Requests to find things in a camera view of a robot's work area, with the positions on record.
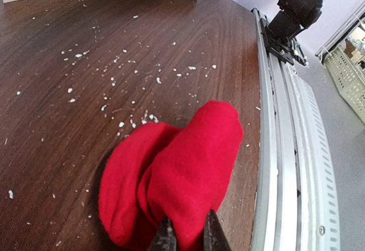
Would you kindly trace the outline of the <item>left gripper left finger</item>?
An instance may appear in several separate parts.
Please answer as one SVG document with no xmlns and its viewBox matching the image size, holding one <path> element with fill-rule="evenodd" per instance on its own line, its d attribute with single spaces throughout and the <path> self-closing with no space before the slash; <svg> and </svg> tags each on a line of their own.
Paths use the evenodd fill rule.
<svg viewBox="0 0 365 251">
<path fill-rule="evenodd" d="M 173 224 L 164 217 L 147 251 L 176 251 L 177 238 Z"/>
</svg>

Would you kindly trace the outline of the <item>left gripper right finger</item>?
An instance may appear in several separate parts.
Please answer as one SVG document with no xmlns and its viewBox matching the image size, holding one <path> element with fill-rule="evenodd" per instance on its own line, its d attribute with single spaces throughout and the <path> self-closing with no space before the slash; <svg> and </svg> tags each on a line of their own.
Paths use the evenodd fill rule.
<svg viewBox="0 0 365 251">
<path fill-rule="evenodd" d="M 217 214 L 210 210 L 203 230 L 204 251 L 231 251 L 230 245 L 225 237 Z"/>
</svg>

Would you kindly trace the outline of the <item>red sock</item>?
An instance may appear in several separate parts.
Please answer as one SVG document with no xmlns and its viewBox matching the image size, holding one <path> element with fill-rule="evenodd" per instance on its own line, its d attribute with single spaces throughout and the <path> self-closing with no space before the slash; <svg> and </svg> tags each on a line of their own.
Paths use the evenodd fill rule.
<svg viewBox="0 0 365 251">
<path fill-rule="evenodd" d="M 238 111 L 215 100 L 184 128 L 141 125 L 114 149 L 101 178 L 99 217 L 110 239 L 146 250 L 167 217 L 179 250 L 201 250 L 206 215 L 226 195 L 243 136 Z"/>
</svg>

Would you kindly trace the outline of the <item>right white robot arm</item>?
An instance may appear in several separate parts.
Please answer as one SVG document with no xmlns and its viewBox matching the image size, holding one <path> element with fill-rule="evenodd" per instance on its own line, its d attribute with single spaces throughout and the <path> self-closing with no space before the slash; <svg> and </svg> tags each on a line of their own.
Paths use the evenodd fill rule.
<svg viewBox="0 0 365 251">
<path fill-rule="evenodd" d="M 280 11 L 266 26 L 276 40 L 293 39 L 314 24 L 322 14 L 323 0 L 279 0 Z"/>
</svg>

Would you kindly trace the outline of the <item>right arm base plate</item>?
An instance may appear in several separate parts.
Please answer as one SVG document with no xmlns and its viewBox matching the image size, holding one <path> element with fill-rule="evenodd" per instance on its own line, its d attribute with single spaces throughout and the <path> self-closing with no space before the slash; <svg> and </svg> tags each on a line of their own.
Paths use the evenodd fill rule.
<svg viewBox="0 0 365 251">
<path fill-rule="evenodd" d="M 294 65 L 296 61 L 302 66 L 308 66 L 308 59 L 303 52 L 301 45 L 297 41 L 296 37 L 287 42 L 282 42 L 277 38 L 274 38 L 270 33 L 268 23 L 262 21 L 262 36 L 267 52 L 273 54 L 279 61 Z"/>
</svg>

